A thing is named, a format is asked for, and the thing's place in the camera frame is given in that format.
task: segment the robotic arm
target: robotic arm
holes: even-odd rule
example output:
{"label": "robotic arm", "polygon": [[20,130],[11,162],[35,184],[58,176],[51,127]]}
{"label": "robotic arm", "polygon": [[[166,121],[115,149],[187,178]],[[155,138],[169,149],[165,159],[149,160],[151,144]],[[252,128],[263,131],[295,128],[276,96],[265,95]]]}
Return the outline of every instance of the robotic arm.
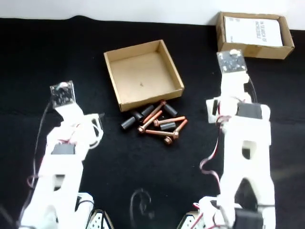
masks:
{"label": "robotic arm", "polygon": [[94,202],[88,193],[79,193],[82,161],[102,139],[102,125],[98,114],[83,114],[72,81],[50,88],[53,108],[63,121],[47,136],[38,181],[20,229],[84,229]]}
{"label": "robotic arm", "polygon": [[[218,52],[217,58],[222,72],[221,95],[206,100],[206,106],[208,121],[219,126],[218,141],[223,142],[220,194],[203,197],[197,206],[198,217],[188,216],[192,223],[188,220],[189,226],[183,223],[181,229],[211,229],[219,225],[233,229],[275,229],[275,191],[269,161],[270,109],[252,103],[251,96],[244,91],[244,84],[251,79],[241,51]],[[249,181],[256,196],[255,212],[235,203],[243,179]]]}

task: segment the black magnet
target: black magnet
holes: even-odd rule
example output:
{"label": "black magnet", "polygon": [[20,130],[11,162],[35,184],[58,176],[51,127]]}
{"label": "black magnet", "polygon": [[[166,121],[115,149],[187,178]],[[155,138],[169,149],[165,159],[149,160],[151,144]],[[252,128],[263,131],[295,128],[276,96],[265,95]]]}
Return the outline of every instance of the black magnet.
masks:
{"label": "black magnet", "polygon": [[175,122],[170,122],[170,123],[160,124],[160,128],[161,128],[162,131],[164,131],[164,130],[176,129],[177,126],[176,126]]}
{"label": "black magnet", "polygon": [[178,114],[178,112],[175,110],[175,109],[173,109],[170,105],[168,105],[168,104],[165,104],[164,105],[164,110],[167,112],[167,113],[169,113],[172,117],[176,117],[177,116],[177,114]]}
{"label": "black magnet", "polygon": [[140,114],[139,112],[135,111],[135,110],[132,110],[130,111],[130,113],[132,114],[133,117],[135,117],[135,119],[138,121],[138,122],[142,122],[144,117],[142,114]]}
{"label": "black magnet", "polygon": [[129,127],[131,127],[134,123],[135,123],[135,117],[132,116],[131,118],[129,118],[125,122],[123,122],[121,124],[121,127],[123,128],[123,130],[126,130]]}
{"label": "black magnet", "polygon": [[142,110],[141,114],[144,116],[144,118],[146,118],[153,110],[154,110],[154,106],[149,105],[144,110]]}

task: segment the cardboard box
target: cardboard box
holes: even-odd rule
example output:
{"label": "cardboard box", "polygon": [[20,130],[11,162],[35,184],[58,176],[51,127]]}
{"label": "cardboard box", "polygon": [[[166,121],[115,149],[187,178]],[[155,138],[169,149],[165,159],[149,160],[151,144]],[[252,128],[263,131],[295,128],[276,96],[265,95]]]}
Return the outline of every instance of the cardboard box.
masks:
{"label": "cardboard box", "polygon": [[[224,16],[235,18],[261,18],[277,20],[280,25],[283,46],[272,47],[243,43],[229,43],[225,40]],[[241,49],[246,57],[285,59],[295,48],[286,18],[273,14],[247,14],[220,12],[216,23],[218,51],[229,51],[231,49]]]}
{"label": "cardboard box", "polygon": [[121,111],[180,97],[184,85],[163,40],[104,53]]}

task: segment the copper bolt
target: copper bolt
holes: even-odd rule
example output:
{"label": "copper bolt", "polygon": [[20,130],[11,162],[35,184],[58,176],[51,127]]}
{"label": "copper bolt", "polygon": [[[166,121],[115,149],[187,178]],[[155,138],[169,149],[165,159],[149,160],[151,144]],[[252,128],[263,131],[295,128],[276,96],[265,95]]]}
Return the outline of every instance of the copper bolt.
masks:
{"label": "copper bolt", "polygon": [[151,119],[164,105],[166,104],[165,100],[161,100],[160,104],[144,119],[143,124]]}
{"label": "copper bolt", "polygon": [[185,116],[169,118],[169,119],[164,119],[164,120],[156,119],[156,120],[154,120],[153,124],[154,124],[154,126],[160,126],[160,124],[163,124],[163,123],[178,122],[178,121],[183,121],[183,120],[185,120]]}
{"label": "copper bolt", "polygon": [[178,132],[166,132],[166,131],[157,131],[157,130],[145,130],[145,133],[152,135],[162,135],[172,137],[173,139],[177,139],[179,137]]}
{"label": "copper bolt", "polygon": [[138,127],[138,131],[142,134],[145,132],[145,129],[160,115],[162,114],[162,111],[159,111],[156,113],[153,117],[151,117],[144,125],[141,125]]}
{"label": "copper bolt", "polygon": [[187,119],[185,119],[174,131],[173,133],[179,134],[179,131],[187,124]]}
{"label": "copper bolt", "polygon": [[165,144],[170,145],[170,144],[173,143],[173,140],[172,140],[171,137],[166,136],[166,137],[164,138],[164,142],[165,142]]}

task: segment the black fabric surface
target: black fabric surface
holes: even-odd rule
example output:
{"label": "black fabric surface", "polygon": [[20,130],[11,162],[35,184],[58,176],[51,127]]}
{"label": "black fabric surface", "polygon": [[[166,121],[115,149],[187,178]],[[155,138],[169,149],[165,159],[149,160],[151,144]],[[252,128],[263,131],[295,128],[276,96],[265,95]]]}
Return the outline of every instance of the black fabric surface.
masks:
{"label": "black fabric surface", "polygon": [[[174,229],[193,210],[193,202],[218,194],[215,179],[198,168],[217,138],[205,108],[205,100],[220,92],[215,27],[74,17],[0,19],[0,30],[0,202],[14,219],[29,190],[26,178],[32,173],[49,86],[68,80],[73,80],[77,103],[86,114],[105,112],[104,137],[88,152],[80,189],[93,195],[95,206],[109,213],[115,228],[130,228],[130,197],[141,187],[152,196],[155,217],[141,217],[135,208],[138,228]],[[246,59],[258,100],[271,109],[270,164],[278,229],[302,228],[305,216],[305,32],[292,35],[296,49],[286,60]],[[119,111],[103,57],[105,51],[157,39],[164,39],[185,85],[183,96],[170,104],[189,123],[170,147],[139,136],[135,128],[120,130],[127,116]],[[44,154],[47,133],[60,121],[55,111],[46,115],[38,158]],[[222,166],[217,155],[207,167],[221,173]]]}

